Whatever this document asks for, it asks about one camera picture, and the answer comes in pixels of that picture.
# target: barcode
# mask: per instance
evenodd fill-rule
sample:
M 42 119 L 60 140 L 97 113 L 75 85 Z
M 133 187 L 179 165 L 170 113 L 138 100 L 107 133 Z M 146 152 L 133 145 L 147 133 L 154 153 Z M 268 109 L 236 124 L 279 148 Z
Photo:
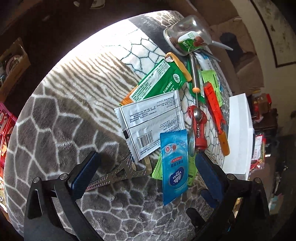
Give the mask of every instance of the barcode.
M 153 142 L 152 131 L 149 131 L 137 138 L 138 144 L 140 148 L 147 146 L 151 142 Z

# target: white and blue packet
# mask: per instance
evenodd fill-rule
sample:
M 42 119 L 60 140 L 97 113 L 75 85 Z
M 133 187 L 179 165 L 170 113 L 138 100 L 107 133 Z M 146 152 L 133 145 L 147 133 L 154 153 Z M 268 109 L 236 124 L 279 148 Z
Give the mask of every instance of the white and blue packet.
M 185 192 L 188 180 L 187 130 L 160 133 L 163 166 L 163 205 Z

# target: giraffe print fabric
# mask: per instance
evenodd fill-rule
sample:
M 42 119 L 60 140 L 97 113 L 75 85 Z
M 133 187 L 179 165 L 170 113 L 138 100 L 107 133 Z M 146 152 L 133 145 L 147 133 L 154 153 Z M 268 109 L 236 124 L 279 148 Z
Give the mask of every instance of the giraffe print fabric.
M 181 18 L 178 12 L 160 11 L 117 22 L 76 46 L 41 81 L 18 118 L 4 169 L 8 214 L 20 234 L 34 177 L 49 180 L 69 173 L 95 150 L 102 154 L 96 180 L 129 155 L 114 108 L 169 52 L 162 32 Z M 231 92 L 217 62 L 212 63 L 221 81 L 222 112 L 228 122 Z M 179 94 L 188 128 L 187 108 L 194 98 L 187 84 Z M 206 153 L 222 166 L 213 120 L 205 105 L 201 109 L 208 118 Z M 149 155 L 153 168 L 158 156 L 159 149 Z M 77 205 L 106 241 L 191 240 L 194 227 L 186 209 L 196 208 L 204 219 L 213 211 L 199 195 L 203 188 L 197 175 L 187 192 L 163 206 L 162 182 L 139 177 L 86 192 Z M 55 199 L 54 204 L 65 230 L 72 233 Z

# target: orange handle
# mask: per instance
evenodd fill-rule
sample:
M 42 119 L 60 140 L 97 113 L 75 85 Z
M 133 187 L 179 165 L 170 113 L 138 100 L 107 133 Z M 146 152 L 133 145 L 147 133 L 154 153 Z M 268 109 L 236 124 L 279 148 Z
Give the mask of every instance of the orange handle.
M 224 156 L 229 155 L 230 149 L 229 149 L 229 145 L 228 145 L 228 141 L 227 141 L 225 131 L 223 131 L 222 134 L 218 134 L 218 139 L 219 139 L 219 142 L 220 142 L 222 154 Z

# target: gray fabric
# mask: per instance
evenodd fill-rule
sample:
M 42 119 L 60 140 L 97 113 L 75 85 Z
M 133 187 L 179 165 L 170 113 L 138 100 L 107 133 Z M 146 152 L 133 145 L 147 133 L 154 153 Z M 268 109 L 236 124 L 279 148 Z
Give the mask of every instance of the gray fabric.
M 162 25 L 160 16 L 174 22 L 180 19 L 173 11 L 141 18 Z M 94 177 L 97 179 L 128 156 L 114 108 L 165 55 L 162 46 L 149 38 L 147 29 L 145 32 L 123 20 L 94 34 L 61 59 L 28 99 L 13 130 L 4 170 L 8 213 L 19 233 L 23 234 L 26 199 L 34 177 L 47 180 L 69 173 L 95 150 L 102 154 L 102 166 Z M 224 89 L 223 113 L 228 120 L 228 85 L 224 76 L 218 75 Z M 188 85 L 179 94 L 185 126 L 189 127 L 191 120 L 186 112 L 194 99 Z M 209 119 L 205 128 L 207 154 L 222 165 L 224 157 L 213 120 L 207 108 L 201 108 Z M 152 167 L 158 155 L 159 150 L 149 155 Z M 205 219 L 212 212 L 199 196 L 202 188 L 205 184 L 197 175 L 187 192 L 163 206 L 162 182 L 140 177 L 86 192 L 77 204 L 104 240 L 191 240 L 194 227 L 186 209 L 196 208 Z M 54 202 L 65 230 L 72 232 L 59 203 Z

